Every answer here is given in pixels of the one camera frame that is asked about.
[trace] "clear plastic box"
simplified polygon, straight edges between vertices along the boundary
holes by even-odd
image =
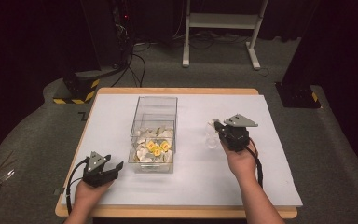
[[[173,173],[176,125],[176,97],[139,97],[129,155],[135,173]]]

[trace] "hand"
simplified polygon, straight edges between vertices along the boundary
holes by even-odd
[[[254,179],[255,180],[255,159],[248,150],[235,152],[229,150],[221,143],[227,155],[228,167],[237,179]],[[256,154],[255,146],[250,141],[248,148]]]
[[[113,181],[94,188],[80,180],[76,187],[74,208],[65,223],[85,223],[90,211],[112,184]]]

